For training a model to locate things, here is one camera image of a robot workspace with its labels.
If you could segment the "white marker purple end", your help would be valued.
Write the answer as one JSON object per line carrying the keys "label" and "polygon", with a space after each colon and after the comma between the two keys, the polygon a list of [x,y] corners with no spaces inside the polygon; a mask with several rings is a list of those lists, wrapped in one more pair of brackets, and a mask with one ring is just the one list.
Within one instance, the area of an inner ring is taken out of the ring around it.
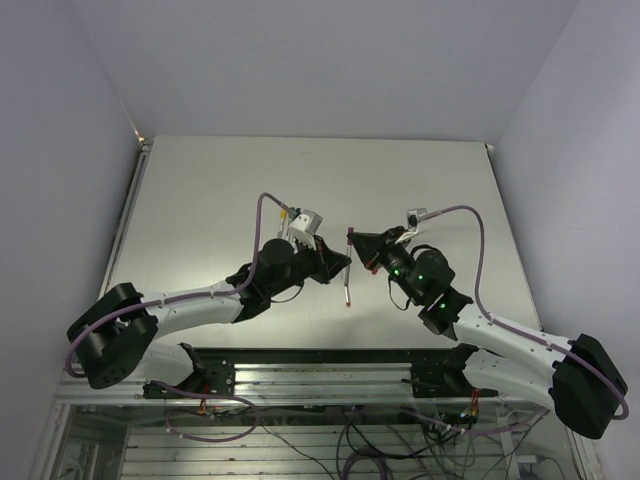
{"label": "white marker purple end", "polygon": [[[352,241],[350,239],[350,234],[354,232],[354,227],[349,226],[347,229],[347,247],[346,247],[346,255],[351,260],[352,259]],[[344,283],[345,285],[349,285],[350,282],[350,273],[351,273],[351,263],[345,269]]]}

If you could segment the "white marker red end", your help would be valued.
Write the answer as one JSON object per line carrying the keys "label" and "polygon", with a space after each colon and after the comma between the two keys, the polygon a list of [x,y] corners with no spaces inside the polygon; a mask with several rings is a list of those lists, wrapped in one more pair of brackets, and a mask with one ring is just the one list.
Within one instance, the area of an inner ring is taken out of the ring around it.
{"label": "white marker red end", "polygon": [[344,280],[343,280],[343,288],[345,293],[345,305],[347,308],[351,307],[351,294],[349,288],[350,274],[349,272],[345,272]]}

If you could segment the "white marker yellow end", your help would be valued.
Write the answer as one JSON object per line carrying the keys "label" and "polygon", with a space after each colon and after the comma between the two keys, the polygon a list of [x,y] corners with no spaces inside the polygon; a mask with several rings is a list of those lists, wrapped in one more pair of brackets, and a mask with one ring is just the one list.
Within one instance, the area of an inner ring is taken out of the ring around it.
{"label": "white marker yellow end", "polygon": [[277,237],[282,239],[285,236],[285,232],[286,232],[286,228],[288,225],[288,220],[289,217],[284,219],[282,218],[282,211],[285,209],[282,209],[280,212],[280,217],[279,217],[279,227],[278,227],[278,231],[277,231]]}

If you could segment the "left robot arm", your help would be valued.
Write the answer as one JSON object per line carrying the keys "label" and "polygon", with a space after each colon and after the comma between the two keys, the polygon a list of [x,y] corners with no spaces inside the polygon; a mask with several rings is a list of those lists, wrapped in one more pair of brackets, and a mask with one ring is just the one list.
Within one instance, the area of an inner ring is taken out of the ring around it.
{"label": "left robot arm", "polygon": [[178,395],[192,397],[204,383],[193,349],[185,344],[158,349],[158,339],[208,324],[253,319],[271,307],[275,296],[307,280],[327,285],[350,263],[349,256],[331,250],[320,236],[313,236],[310,246],[272,239],[254,262],[211,286],[145,295],[130,282],[118,284],[68,328],[69,359],[81,368],[75,370],[71,363],[65,368],[95,390],[112,387],[134,372],[158,374]]}

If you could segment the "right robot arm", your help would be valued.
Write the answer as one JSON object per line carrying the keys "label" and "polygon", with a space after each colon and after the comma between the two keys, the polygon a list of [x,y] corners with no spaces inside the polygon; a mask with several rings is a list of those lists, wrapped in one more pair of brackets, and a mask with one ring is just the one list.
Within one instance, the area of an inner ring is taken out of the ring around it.
{"label": "right robot arm", "polygon": [[573,432],[600,439],[613,421],[628,417],[628,386],[602,343],[530,329],[489,312],[479,298],[457,291],[444,254],[429,245],[407,247],[407,232],[349,232],[363,266],[385,270],[390,282],[419,309],[428,330],[457,342],[442,387],[459,396],[489,389],[555,413]]}

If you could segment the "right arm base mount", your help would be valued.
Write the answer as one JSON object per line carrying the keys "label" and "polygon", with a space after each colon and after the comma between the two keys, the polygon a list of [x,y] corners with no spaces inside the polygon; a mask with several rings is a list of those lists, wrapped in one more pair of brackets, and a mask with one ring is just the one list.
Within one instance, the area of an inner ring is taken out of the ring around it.
{"label": "right arm base mount", "polygon": [[464,376],[464,368],[477,347],[460,344],[452,349],[409,350],[410,379],[403,380],[415,398],[470,397],[474,387]]}

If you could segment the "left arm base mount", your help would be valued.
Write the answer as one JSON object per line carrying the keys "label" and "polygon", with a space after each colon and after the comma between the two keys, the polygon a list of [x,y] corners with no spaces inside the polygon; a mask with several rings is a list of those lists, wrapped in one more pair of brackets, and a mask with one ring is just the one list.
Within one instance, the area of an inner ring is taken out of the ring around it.
{"label": "left arm base mount", "polygon": [[223,399],[234,393],[236,371],[224,357],[210,356],[207,350],[187,343],[153,343],[136,370],[145,381],[145,399]]}

